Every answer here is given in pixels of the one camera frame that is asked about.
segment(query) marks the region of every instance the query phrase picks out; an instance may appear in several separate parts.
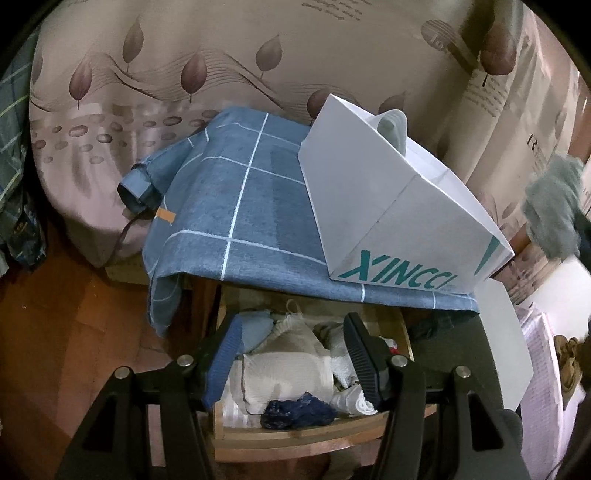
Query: blue plaid cloth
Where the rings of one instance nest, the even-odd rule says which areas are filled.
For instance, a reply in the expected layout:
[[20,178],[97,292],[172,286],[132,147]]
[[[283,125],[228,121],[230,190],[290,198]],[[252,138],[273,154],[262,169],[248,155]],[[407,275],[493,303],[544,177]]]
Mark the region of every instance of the blue plaid cloth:
[[207,128],[136,164],[119,184],[134,213],[162,207],[143,257],[149,318],[162,335],[178,306],[180,274],[330,300],[477,311],[465,294],[329,278],[297,154],[309,127],[231,108]]
[[0,277],[8,265],[6,250],[21,265],[34,268],[46,256],[46,244],[31,196],[22,186],[30,148],[29,82],[37,45],[33,32],[0,79]]

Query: dark blue cloth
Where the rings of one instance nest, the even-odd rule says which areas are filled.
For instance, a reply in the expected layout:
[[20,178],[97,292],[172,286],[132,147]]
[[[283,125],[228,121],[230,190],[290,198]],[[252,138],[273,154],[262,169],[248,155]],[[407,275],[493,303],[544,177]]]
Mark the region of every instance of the dark blue cloth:
[[161,206],[143,257],[149,317],[164,334],[181,273],[329,300],[478,311],[466,294],[362,285],[329,278],[297,154],[310,127],[230,108],[207,128],[136,164],[119,185],[133,212]]
[[336,410],[311,393],[297,400],[271,400],[261,415],[261,425],[270,430],[295,430],[330,425]]

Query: open drawer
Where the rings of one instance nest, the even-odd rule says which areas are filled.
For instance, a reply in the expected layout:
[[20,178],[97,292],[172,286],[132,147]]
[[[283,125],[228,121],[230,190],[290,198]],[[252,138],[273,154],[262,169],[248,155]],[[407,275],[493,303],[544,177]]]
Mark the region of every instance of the open drawer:
[[[292,300],[305,316],[344,318],[349,312],[357,312],[372,335],[396,340],[398,350],[413,358],[406,327],[398,308],[310,299],[227,284],[222,284],[221,289],[217,325],[221,324],[226,315],[248,309],[270,309],[273,312],[285,313],[288,310],[288,301]],[[236,426],[233,419],[228,416],[224,418],[224,402],[227,398],[228,392],[225,391],[211,415],[209,440],[218,462],[281,460],[347,448],[381,437],[387,418],[387,413],[378,413],[373,416],[338,418],[331,425],[323,427],[267,430],[260,427],[244,427],[242,423],[241,426]],[[435,406],[426,407],[426,416],[433,412]]]

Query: metal screw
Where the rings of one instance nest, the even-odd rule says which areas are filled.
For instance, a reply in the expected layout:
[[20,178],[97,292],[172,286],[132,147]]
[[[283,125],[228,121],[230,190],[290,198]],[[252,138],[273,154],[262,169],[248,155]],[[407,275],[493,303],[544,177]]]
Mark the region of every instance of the metal screw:
[[470,372],[470,369],[468,367],[464,367],[464,365],[459,365],[458,367],[456,367],[456,374],[460,378],[468,378],[472,374],[472,372]]
[[117,370],[115,370],[115,373],[113,375],[115,376],[115,378],[123,380],[124,378],[127,378],[130,373],[131,370],[128,367],[119,367]]
[[177,363],[181,367],[188,367],[193,363],[193,357],[191,355],[181,355],[179,358],[177,358]]
[[395,367],[406,367],[408,365],[408,358],[404,355],[394,355],[390,361]]

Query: beige curtain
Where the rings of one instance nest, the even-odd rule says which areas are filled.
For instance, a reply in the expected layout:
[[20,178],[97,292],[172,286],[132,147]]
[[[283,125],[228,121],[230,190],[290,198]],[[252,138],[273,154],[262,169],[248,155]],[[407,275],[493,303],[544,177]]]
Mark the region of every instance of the beige curtain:
[[519,0],[66,0],[35,52],[31,140],[97,266],[138,252],[150,225],[116,193],[137,159],[232,105],[309,124],[329,93],[403,109],[511,238],[530,175],[568,147],[578,91]]

